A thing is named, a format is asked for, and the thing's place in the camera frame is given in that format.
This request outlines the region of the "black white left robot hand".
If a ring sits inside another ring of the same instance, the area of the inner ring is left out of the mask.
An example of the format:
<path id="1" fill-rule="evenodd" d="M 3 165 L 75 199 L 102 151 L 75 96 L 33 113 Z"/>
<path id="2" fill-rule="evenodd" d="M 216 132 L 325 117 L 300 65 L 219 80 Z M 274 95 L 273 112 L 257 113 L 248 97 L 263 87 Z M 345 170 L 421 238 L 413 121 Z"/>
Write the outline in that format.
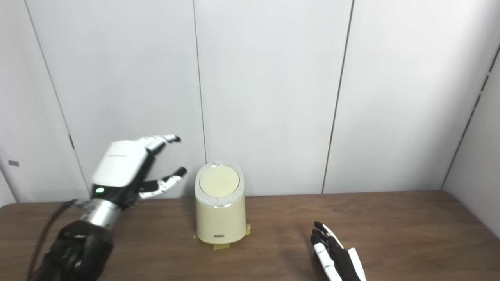
<path id="1" fill-rule="evenodd" d="M 139 200 L 165 193 L 186 175 L 185 167 L 157 180 L 146 180 L 157 155 L 177 135 L 156 135 L 112 142 L 92 177 L 91 199 L 102 199 L 124 211 Z"/>

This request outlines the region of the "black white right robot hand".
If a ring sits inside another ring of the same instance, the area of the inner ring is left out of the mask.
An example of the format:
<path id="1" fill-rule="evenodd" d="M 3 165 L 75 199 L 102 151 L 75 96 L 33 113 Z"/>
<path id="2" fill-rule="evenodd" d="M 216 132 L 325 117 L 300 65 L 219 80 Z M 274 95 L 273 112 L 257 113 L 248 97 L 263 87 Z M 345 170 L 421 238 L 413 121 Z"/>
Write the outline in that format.
<path id="1" fill-rule="evenodd" d="M 315 221 L 311 244 L 329 281 L 366 281 L 364 267 L 355 248 L 346 249 L 334 232 Z"/>

